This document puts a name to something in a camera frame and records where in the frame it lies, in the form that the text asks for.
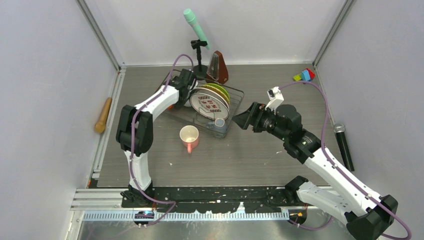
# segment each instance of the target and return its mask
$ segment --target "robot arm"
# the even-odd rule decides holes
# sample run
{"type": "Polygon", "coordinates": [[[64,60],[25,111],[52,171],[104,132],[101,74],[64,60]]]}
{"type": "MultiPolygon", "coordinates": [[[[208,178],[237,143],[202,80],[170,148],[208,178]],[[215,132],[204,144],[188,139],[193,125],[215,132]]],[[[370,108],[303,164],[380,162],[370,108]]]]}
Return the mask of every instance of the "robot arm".
{"type": "Polygon", "coordinates": [[[275,87],[267,93],[270,98],[267,105],[253,102],[249,109],[235,115],[232,120],[243,130],[252,125],[255,133],[266,131],[282,140],[283,147],[290,156],[319,174],[340,195],[332,194],[315,186],[306,178],[297,176],[285,186],[296,198],[318,207],[346,224],[356,239],[377,239],[393,223],[393,217],[372,202],[369,196],[364,196],[335,166],[375,199],[380,199],[380,203],[393,213],[396,213],[398,202],[390,195],[381,197],[379,193],[363,184],[325,148],[335,164],[332,165],[323,153],[321,140],[303,128],[302,116],[296,108],[288,104],[276,106],[276,103],[283,101],[283,97],[280,96],[281,92],[276,92],[275,87]]]}
{"type": "MultiPolygon", "coordinates": [[[[159,92],[163,92],[156,99],[154,95],[149,97],[142,103],[135,106],[126,105],[122,108],[118,130],[116,132],[116,141],[120,144],[121,149],[124,150],[128,164],[133,161],[134,176],[137,179],[141,190],[146,190],[152,183],[149,175],[148,165],[148,151],[153,143],[153,121],[163,113],[169,106],[173,105],[174,108],[181,108],[188,100],[190,95],[190,86],[195,81],[195,75],[187,69],[183,69],[179,76],[176,76],[169,82],[166,90],[162,85],[159,92]],[[134,157],[130,159],[131,155],[131,124],[136,111],[145,106],[138,114],[136,123],[138,127],[135,130],[134,136],[134,157]]],[[[131,178],[129,184],[137,189],[134,180],[131,178]]]]}

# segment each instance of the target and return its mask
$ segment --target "wooden metronome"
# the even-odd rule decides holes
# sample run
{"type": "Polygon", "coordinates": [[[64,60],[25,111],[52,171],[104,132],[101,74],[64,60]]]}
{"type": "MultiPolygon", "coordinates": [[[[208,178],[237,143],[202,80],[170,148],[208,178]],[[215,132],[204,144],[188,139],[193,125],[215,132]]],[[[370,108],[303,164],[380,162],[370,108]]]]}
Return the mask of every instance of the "wooden metronome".
{"type": "Polygon", "coordinates": [[[220,51],[215,51],[210,57],[209,67],[206,72],[206,79],[225,84],[228,81],[228,70],[224,57],[220,51]]]}

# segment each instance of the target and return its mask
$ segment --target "red block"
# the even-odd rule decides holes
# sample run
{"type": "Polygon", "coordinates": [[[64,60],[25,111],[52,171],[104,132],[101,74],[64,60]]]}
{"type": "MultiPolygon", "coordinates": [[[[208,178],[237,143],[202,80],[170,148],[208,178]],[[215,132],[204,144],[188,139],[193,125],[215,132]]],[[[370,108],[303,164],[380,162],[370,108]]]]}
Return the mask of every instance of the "red block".
{"type": "Polygon", "coordinates": [[[305,68],[304,70],[307,70],[309,72],[309,76],[311,80],[315,78],[315,73],[313,73],[309,68],[305,68]]]}

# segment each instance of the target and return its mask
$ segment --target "black microphone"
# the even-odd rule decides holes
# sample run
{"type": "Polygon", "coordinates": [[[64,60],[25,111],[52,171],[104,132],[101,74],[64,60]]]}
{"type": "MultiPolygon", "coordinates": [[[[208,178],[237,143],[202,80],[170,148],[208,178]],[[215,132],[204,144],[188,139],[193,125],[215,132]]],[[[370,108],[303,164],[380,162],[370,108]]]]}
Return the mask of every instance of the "black microphone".
{"type": "Polygon", "coordinates": [[[344,166],[349,172],[355,171],[354,164],[352,163],[351,153],[348,147],[348,141],[345,136],[345,126],[341,123],[334,124],[335,139],[337,140],[338,148],[340,149],[341,158],[343,159],[344,166]]]}

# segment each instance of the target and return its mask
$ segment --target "green plate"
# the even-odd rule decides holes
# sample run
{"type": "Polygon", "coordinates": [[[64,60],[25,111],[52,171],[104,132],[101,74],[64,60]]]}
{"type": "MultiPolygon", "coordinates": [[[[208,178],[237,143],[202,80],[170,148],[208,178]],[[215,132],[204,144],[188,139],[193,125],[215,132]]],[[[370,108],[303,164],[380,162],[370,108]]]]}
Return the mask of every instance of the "green plate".
{"type": "Polygon", "coordinates": [[[209,85],[221,90],[227,96],[228,99],[230,98],[230,95],[228,94],[227,90],[225,90],[225,88],[223,88],[222,86],[215,83],[206,83],[206,85],[209,85]]]}

